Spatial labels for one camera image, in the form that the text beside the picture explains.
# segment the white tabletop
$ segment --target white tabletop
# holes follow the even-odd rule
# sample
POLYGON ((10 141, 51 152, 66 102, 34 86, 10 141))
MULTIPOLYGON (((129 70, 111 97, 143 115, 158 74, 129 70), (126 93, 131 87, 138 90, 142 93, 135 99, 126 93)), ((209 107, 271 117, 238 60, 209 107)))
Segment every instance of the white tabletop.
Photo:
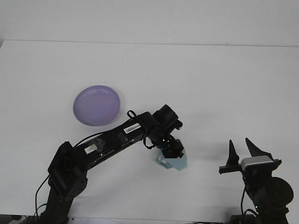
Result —
MULTIPOLYGON (((88 172, 70 216, 227 221, 240 214, 240 173, 218 174, 232 139, 245 137, 283 164, 273 172, 295 192, 298 218, 299 48, 4 41, 0 49, 0 213, 33 214, 35 191, 64 141, 76 144, 137 114, 168 104, 188 168, 166 170, 157 149, 136 143, 88 172), (121 98, 119 116, 90 127, 73 115, 84 88, 102 84, 121 98)), ((42 188, 38 204, 46 202, 42 188)), ((246 198, 244 207, 252 207, 246 198)))

